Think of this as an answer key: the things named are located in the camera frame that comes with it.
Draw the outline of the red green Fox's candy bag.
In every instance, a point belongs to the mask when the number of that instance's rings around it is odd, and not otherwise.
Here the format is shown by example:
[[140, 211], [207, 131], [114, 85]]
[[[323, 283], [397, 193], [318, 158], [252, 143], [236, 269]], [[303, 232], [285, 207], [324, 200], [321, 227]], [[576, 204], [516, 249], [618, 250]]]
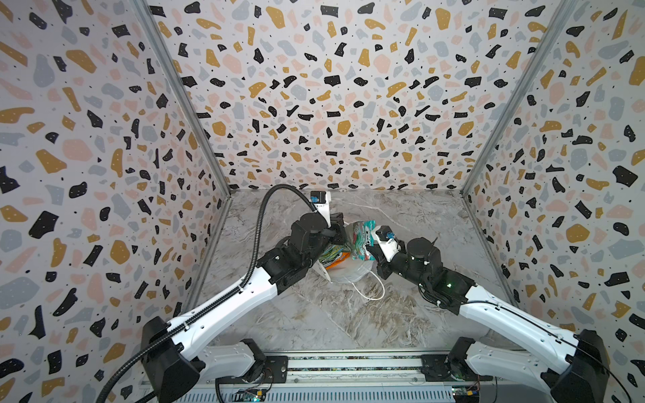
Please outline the red green Fox's candy bag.
[[376, 229], [374, 220], [357, 221], [349, 225], [349, 248], [355, 260], [374, 260], [368, 248], [374, 245], [372, 232]]

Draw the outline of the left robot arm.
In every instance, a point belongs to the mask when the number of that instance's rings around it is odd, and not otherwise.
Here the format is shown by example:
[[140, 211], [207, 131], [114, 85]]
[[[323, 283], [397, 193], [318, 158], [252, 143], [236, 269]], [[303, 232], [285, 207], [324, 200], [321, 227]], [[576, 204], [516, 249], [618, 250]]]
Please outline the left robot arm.
[[266, 357], [253, 339], [211, 352], [208, 345], [247, 312], [268, 302], [302, 280], [332, 244], [346, 240], [344, 216], [306, 213], [292, 224], [290, 236], [266, 252], [249, 280], [232, 285], [198, 308], [164, 322], [144, 326], [142, 345], [150, 348], [142, 364], [159, 402], [174, 402], [201, 380], [262, 378]]

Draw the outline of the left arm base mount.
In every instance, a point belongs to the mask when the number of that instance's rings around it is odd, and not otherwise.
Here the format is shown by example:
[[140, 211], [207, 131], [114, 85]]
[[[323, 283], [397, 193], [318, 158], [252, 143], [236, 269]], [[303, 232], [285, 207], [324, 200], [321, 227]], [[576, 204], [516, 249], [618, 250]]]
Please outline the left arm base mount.
[[287, 370], [289, 369], [289, 358], [286, 355], [269, 355], [251, 368], [241, 377], [224, 377], [218, 381], [221, 384], [238, 384], [252, 386], [262, 382], [263, 384], [285, 384], [287, 381]]

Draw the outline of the yellow green Fox's candy bag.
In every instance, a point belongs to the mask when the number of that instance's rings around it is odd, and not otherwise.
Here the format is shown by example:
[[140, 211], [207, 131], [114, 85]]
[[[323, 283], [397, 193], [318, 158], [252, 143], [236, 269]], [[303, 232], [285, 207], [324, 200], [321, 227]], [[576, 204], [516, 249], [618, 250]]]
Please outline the yellow green Fox's candy bag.
[[322, 252], [318, 261], [325, 267], [351, 256], [351, 249], [345, 245], [331, 244]]

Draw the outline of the left corner aluminium post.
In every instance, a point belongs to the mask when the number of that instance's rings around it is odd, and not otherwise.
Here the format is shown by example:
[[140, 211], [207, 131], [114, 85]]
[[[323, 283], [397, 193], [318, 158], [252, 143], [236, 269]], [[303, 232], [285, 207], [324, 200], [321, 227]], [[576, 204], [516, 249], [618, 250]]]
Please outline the left corner aluminium post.
[[183, 111], [188, 124], [193, 131], [193, 134], [195, 134], [196, 136], [198, 145], [203, 151], [204, 158], [208, 162], [211, 171], [213, 172], [218, 190], [221, 191], [225, 200], [230, 199], [231, 191], [229, 189], [229, 186], [224, 179], [223, 172], [220, 169], [215, 154], [213, 153], [213, 149], [208, 141], [208, 137], [206, 136], [204, 129], [199, 122], [197, 112], [195, 111], [195, 108], [193, 107], [191, 100], [186, 93], [185, 87], [181, 80], [181, 76], [174, 67], [169, 50], [163, 40], [163, 35], [161, 34], [161, 32], [159, 32], [153, 15], [151, 11], [149, 11], [149, 4], [146, 1], [139, 0], [134, 0], [130, 3], [134, 9], [135, 15], [142, 25], [142, 30], [146, 38], [149, 40], [151, 49], [156, 53], [157, 59], [161, 66], [161, 70], [163, 70], [168, 84], [170, 85], [171, 90], [176, 96], [177, 103]]

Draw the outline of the orange snack packet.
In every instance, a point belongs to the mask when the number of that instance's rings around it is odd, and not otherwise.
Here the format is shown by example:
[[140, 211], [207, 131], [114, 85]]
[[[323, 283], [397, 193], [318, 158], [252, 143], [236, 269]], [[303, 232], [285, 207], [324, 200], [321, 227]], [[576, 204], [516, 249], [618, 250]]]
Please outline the orange snack packet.
[[346, 261], [350, 257], [351, 257], [351, 253], [343, 252], [340, 255], [338, 255], [334, 261], [329, 262], [327, 265], [325, 265], [325, 269], [330, 270], [330, 269], [334, 268], [335, 266], [343, 263], [344, 261]]

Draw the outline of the white paper gift bag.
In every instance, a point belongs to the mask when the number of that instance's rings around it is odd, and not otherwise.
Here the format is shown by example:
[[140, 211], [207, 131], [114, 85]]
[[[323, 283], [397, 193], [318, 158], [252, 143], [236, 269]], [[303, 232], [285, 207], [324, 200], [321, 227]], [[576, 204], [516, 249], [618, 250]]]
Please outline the white paper gift bag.
[[[348, 223], [345, 226], [345, 231], [347, 233], [347, 243], [346, 246], [349, 248], [349, 225]], [[317, 261], [312, 267], [314, 272], [320, 275], [324, 280], [327, 280], [329, 283], [337, 284], [350, 284], [356, 292], [358, 292], [364, 299], [372, 302], [381, 300], [386, 294], [386, 287], [383, 283], [383, 280], [380, 280], [379, 277], [375, 274], [373, 270], [373, 262], [375, 260], [355, 260], [348, 258], [343, 263], [335, 266], [330, 270], [326, 270], [319, 261]], [[368, 297], [364, 294], [358, 287], [357, 283], [362, 280], [366, 275], [372, 275], [376, 278], [378, 283], [381, 286], [381, 295], [379, 297]]]

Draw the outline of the corner aluminium post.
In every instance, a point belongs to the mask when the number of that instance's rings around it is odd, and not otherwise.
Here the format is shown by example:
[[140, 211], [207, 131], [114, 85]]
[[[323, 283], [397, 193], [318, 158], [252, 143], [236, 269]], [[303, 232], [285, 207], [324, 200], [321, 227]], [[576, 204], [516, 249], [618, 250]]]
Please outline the corner aluminium post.
[[151, 11], [149, 11], [149, 4], [146, 1], [139, 0], [134, 0], [130, 3], [134, 9], [135, 15], [142, 25], [142, 30], [146, 38], [149, 40], [151, 49], [156, 53], [157, 59], [161, 66], [161, 70], [163, 70], [168, 84], [170, 85], [171, 90], [176, 96], [177, 103], [183, 111], [188, 124], [193, 131], [193, 134], [195, 134], [196, 136], [198, 145], [203, 151], [204, 158], [208, 162], [211, 171], [213, 172], [218, 190], [221, 191], [225, 200], [230, 199], [231, 191], [229, 189], [229, 186], [224, 179], [223, 172], [220, 169], [215, 154], [213, 153], [213, 149], [208, 141], [208, 137], [206, 136], [204, 129], [199, 122], [197, 112], [195, 111], [195, 108], [193, 107], [191, 100], [186, 93], [185, 87], [181, 80], [181, 76], [174, 67], [169, 50], [163, 40], [163, 35], [161, 34], [161, 32], [159, 32], [153, 15]]
[[549, 52], [551, 52], [559, 34], [564, 29], [564, 25], [566, 25], [570, 16], [574, 13], [575, 4], [576, 1], [574, 0], [563, 0], [559, 2], [556, 10], [554, 11], [554, 15], [549, 21], [549, 26], [547, 27], [541, 42], [537, 46], [534, 56], [527, 64], [527, 69], [518, 80], [516, 89], [510, 96], [505, 107], [502, 109], [502, 114], [497, 120], [491, 136], [481, 149], [481, 153], [477, 161], [475, 161], [475, 166], [471, 170], [460, 191], [460, 195], [465, 201], [467, 200], [467, 195], [474, 189], [479, 174], [482, 173], [485, 168], [487, 159], [493, 155], [495, 146], [501, 140], [517, 108], [520, 106], [522, 99], [524, 99], [532, 87], [532, 81], [539, 73], [545, 58], [548, 56]]

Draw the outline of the right corner aluminium post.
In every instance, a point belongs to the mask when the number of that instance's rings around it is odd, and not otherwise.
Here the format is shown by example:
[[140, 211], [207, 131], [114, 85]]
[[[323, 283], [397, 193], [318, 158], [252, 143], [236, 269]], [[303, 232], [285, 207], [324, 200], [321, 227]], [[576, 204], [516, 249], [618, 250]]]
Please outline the right corner aluminium post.
[[497, 120], [491, 136], [481, 149], [481, 153], [477, 161], [475, 161], [475, 166], [471, 170], [460, 191], [460, 195], [465, 201], [467, 200], [467, 195], [474, 189], [479, 174], [482, 173], [485, 168], [487, 159], [493, 155], [495, 146], [501, 140], [517, 108], [520, 106], [522, 99], [524, 99], [532, 87], [532, 81], [539, 73], [545, 58], [548, 56], [549, 52], [551, 52], [559, 34], [564, 29], [564, 25], [566, 25], [570, 16], [574, 13], [575, 4], [576, 1], [574, 0], [563, 0], [559, 2], [556, 10], [554, 11], [554, 15], [549, 21], [549, 26], [547, 27], [541, 42], [537, 46], [534, 56], [527, 64], [527, 69], [518, 80], [516, 89], [510, 96], [505, 107], [502, 109], [502, 114]]

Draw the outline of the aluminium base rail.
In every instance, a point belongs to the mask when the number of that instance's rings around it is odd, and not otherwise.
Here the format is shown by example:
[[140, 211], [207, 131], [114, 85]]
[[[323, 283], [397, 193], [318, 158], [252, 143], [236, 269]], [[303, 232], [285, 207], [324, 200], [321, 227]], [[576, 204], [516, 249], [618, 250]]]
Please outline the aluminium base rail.
[[273, 352], [262, 380], [199, 381], [181, 402], [551, 402], [494, 375], [448, 372], [442, 351]]

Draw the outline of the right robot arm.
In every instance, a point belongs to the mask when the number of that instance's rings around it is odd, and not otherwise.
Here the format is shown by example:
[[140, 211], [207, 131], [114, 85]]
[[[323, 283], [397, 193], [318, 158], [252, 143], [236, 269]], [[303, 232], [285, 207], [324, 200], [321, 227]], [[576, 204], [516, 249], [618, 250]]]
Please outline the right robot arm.
[[555, 327], [504, 302], [466, 275], [444, 267], [438, 248], [426, 238], [403, 243], [393, 233], [378, 234], [366, 249], [381, 279], [397, 274], [416, 285], [426, 302], [520, 346], [512, 351], [460, 337], [445, 359], [452, 376], [507, 379], [547, 393], [556, 402], [604, 400], [610, 370], [597, 332]]

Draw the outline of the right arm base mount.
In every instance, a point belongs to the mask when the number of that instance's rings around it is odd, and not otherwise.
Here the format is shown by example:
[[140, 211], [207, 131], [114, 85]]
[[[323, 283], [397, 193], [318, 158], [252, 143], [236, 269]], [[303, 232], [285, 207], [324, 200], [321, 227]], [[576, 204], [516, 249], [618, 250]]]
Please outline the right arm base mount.
[[493, 381], [492, 376], [475, 374], [464, 361], [450, 359], [448, 354], [423, 354], [421, 356], [421, 363], [420, 370], [427, 382]]

